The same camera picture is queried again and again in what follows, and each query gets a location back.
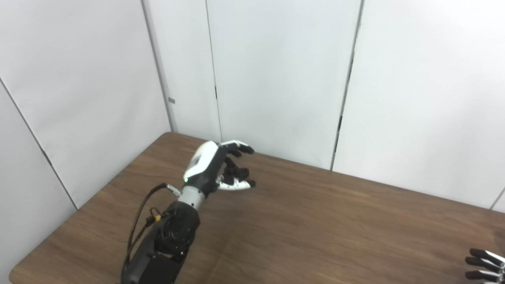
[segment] white wall panel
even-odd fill
[[[504,13],[366,0],[334,170],[489,208],[505,184]]]
[[[0,283],[75,208],[0,83]]]
[[[0,38],[0,76],[78,206],[169,130],[140,1],[1,1]]]
[[[144,0],[174,131],[221,142],[205,0]]]
[[[208,5],[223,140],[329,169],[360,1]]]

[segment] robotic hand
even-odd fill
[[[220,190],[245,190],[254,187],[247,168],[238,168],[228,157],[242,153],[253,154],[247,144],[232,140],[221,144],[212,141],[203,143],[193,155],[184,173],[182,191],[168,184],[161,184],[151,190],[142,202],[135,217],[128,240],[128,248],[121,271],[121,284],[173,284],[184,264],[189,247],[200,225],[198,209],[209,194]],[[223,174],[218,172],[225,163]],[[168,188],[177,196],[163,213],[146,219],[133,242],[133,231],[140,212],[147,199],[156,191]],[[144,230],[152,225],[151,230],[138,246],[130,260],[130,253]]]
[[[482,284],[505,284],[504,269],[505,258],[490,251],[470,249],[470,255],[465,259],[466,263],[474,266],[481,266],[487,270],[467,271],[465,276],[471,280],[486,280]]]

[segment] black fingertip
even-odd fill
[[[481,266],[482,261],[479,258],[467,256],[465,262],[470,265]]]
[[[479,258],[487,258],[488,254],[486,253],[485,250],[479,250],[479,249],[470,249],[470,254],[475,257]]]
[[[465,272],[465,277],[469,280],[482,279],[482,273],[478,270]]]
[[[254,154],[254,149],[251,146],[240,146],[239,150],[244,153]]]
[[[237,158],[242,157],[242,153],[240,151],[238,151],[238,150],[230,151],[230,154],[234,155]]]

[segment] cable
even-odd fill
[[[163,188],[167,188],[167,184],[166,183],[162,183],[160,185],[157,185],[156,187],[154,187],[152,190],[149,191],[149,193],[144,197],[144,200],[142,200],[142,203],[140,204],[140,207],[138,208],[137,214],[135,215],[135,218],[133,219],[133,224],[132,224],[131,229],[130,229],[130,235],[128,236],[128,245],[126,247],[126,255],[125,255],[125,259],[123,261],[123,268],[121,269],[121,276],[120,276],[121,283],[123,283],[123,274],[124,274],[124,271],[126,270],[126,267],[128,266],[128,264],[130,264],[130,253],[131,253],[131,250],[133,248],[133,245],[132,245],[133,234],[135,233],[135,227],[137,227],[137,222],[138,222],[138,219],[140,217],[140,214],[142,213],[142,209],[144,208],[147,200],[155,192],[157,192],[157,191],[159,191],[159,190],[161,190]],[[135,238],[135,242],[137,242],[138,239],[140,238],[141,234],[144,233],[145,228],[146,228],[146,226],[144,226],[141,229],[141,231],[139,232],[139,235],[137,235],[137,237]]]

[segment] wooden table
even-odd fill
[[[180,186],[202,142],[161,136],[21,261],[13,284],[117,283],[141,200]],[[210,195],[176,283],[470,284],[470,247],[503,253],[501,213],[261,154],[238,162],[258,186]],[[156,193],[146,208],[173,200]]]

